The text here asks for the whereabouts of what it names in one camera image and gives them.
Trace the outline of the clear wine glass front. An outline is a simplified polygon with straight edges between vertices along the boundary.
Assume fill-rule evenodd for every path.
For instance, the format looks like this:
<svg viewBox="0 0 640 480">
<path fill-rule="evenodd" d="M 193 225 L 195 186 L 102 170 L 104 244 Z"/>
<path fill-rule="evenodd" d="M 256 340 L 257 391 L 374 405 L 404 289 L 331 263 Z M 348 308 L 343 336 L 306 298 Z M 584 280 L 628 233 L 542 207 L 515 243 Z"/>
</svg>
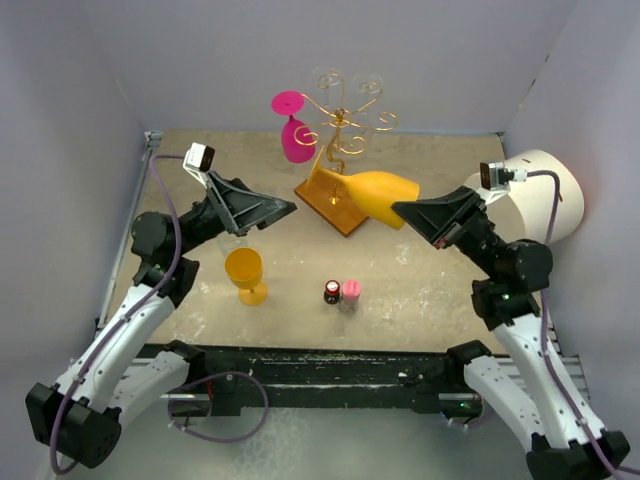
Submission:
<svg viewBox="0 0 640 480">
<path fill-rule="evenodd" d="M 216 244 L 222 255 L 226 257 L 235 249 L 244 247 L 246 242 L 243 237 L 224 233 L 217 236 Z"/>
</svg>

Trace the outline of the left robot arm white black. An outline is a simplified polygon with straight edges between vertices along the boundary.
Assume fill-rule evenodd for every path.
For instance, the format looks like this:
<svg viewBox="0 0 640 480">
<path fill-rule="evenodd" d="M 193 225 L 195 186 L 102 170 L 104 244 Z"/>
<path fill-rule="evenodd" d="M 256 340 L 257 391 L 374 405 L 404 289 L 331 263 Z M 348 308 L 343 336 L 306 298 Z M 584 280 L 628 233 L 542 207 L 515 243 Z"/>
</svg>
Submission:
<svg viewBox="0 0 640 480">
<path fill-rule="evenodd" d="M 93 469 L 114 450 L 122 431 L 161 395 L 194 392 L 206 378 L 205 354 L 181 341 L 163 347 L 128 375 L 151 334 L 179 307 L 199 264 L 189 251 L 223 232 L 244 237 L 296 210 L 288 200 L 250 190 L 216 172 L 204 176 L 205 197 L 182 215 L 144 212 L 132 223 L 131 251 L 140 265 L 121 306 L 92 344 L 52 385 L 35 384 L 26 407 L 37 441 L 49 448 L 52 469 L 61 455 Z"/>
</svg>

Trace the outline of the yellow wine glass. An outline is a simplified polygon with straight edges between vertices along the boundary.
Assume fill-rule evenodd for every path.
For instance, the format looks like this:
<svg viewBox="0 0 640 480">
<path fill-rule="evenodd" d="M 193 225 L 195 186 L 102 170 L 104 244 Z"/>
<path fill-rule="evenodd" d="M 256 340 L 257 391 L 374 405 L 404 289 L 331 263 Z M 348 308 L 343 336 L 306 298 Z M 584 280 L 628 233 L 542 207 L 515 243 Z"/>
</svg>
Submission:
<svg viewBox="0 0 640 480">
<path fill-rule="evenodd" d="M 266 300 L 268 288 L 263 281 L 262 258 L 256 250 L 234 249 L 226 257 L 224 269 L 244 305 L 258 306 Z"/>
<path fill-rule="evenodd" d="M 312 166 L 305 185 L 316 177 L 328 178 L 334 186 L 341 187 L 355 206 L 367 217 L 374 219 L 394 230 L 404 227 L 403 220 L 392 209 L 397 202 L 415 201 L 420 193 L 420 185 L 412 180 L 388 171 L 369 170 L 352 175 L 345 174 L 345 162 L 332 155 L 327 158 L 336 167 L 321 166 L 318 157 Z"/>
</svg>

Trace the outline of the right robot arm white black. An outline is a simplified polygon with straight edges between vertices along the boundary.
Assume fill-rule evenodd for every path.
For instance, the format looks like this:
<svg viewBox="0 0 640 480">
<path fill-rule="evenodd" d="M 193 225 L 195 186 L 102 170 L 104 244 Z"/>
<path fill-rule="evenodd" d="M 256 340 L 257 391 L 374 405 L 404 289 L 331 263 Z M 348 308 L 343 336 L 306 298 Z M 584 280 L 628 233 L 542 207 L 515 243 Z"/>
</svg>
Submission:
<svg viewBox="0 0 640 480">
<path fill-rule="evenodd" d="M 472 304 L 518 370 L 515 383 L 478 342 L 449 350 L 446 383 L 470 388 L 520 441 L 535 479 L 619 478 L 630 445 L 594 413 L 548 337 L 549 313 L 535 299 L 549 285 L 550 249 L 503 240 L 480 195 L 468 187 L 431 200 L 398 201 L 393 211 L 437 249 L 456 247 L 486 279 L 472 283 Z"/>
</svg>

